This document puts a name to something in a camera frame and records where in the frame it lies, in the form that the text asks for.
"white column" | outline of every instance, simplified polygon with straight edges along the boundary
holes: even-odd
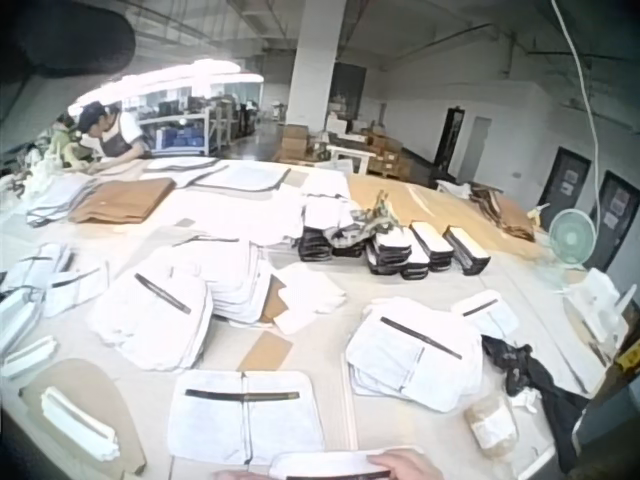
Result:
[[[324,129],[346,0],[307,0],[291,78],[287,123]]]

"tan fabric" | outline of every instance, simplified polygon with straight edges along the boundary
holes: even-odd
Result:
[[[174,187],[169,178],[106,182],[71,212],[69,220],[142,223]]]
[[[58,430],[42,414],[41,398],[48,387],[56,387],[76,407],[116,431],[120,456],[99,462]],[[119,480],[125,471],[140,474],[146,459],[135,425],[122,395],[111,379],[85,360],[63,360],[40,372],[21,390],[34,423],[61,447],[89,467]]]

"black cloth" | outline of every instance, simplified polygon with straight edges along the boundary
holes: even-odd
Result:
[[[531,345],[516,348],[496,338],[482,336],[482,349],[492,363],[506,372],[505,390],[515,397],[525,387],[542,395],[542,407],[558,450],[560,470],[568,473],[576,464],[571,434],[589,400],[556,387],[549,371],[531,356]]]

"worker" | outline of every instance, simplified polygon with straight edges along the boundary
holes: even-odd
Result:
[[[429,459],[410,448],[387,450],[381,455],[369,455],[367,460],[374,465],[389,470],[392,480],[444,479],[442,472]],[[265,475],[232,470],[218,472],[214,478],[215,480],[272,480]]]
[[[78,131],[83,135],[76,145],[91,148],[103,157],[91,164],[89,174],[147,156],[142,129],[133,115],[107,109],[100,102],[92,102],[82,109]]]

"cable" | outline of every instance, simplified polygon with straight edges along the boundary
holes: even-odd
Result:
[[[584,86],[584,77],[582,76],[582,66],[580,65],[580,58],[578,57],[578,52],[576,52],[576,47],[573,46],[573,41],[571,40],[571,36],[569,36],[569,32],[567,30],[567,26],[564,24],[564,19],[562,18],[562,14],[560,13],[560,9],[556,4],[556,0],[551,0],[551,5],[553,6],[553,10],[556,12],[556,17],[558,17],[558,22],[560,22],[560,27],[562,27],[562,33],[564,33],[564,37],[567,39],[567,43],[569,44],[569,48],[571,49],[571,53],[573,54],[573,59],[576,62],[576,68],[578,69],[578,78],[580,79],[580,90],[582,91],[582,100],[584,101],[584,107],[587,110],[587,117],[589,117],[589,127],[591,128],[591,135],[593,135],[593,144],[594,144],[594,156],[593,156],[593,164],[594,168],[594,188],[596,194],[596,238],[598,240],[598,234],[600,233],[600,162],[599,162],[599,154],[600,154],[600,145],[598,144],[598,135],[596,134],[596,126],[593,123],[593,114],[591,113],[591,105],[589,104],[589,98],[587,97],[587,90]]]

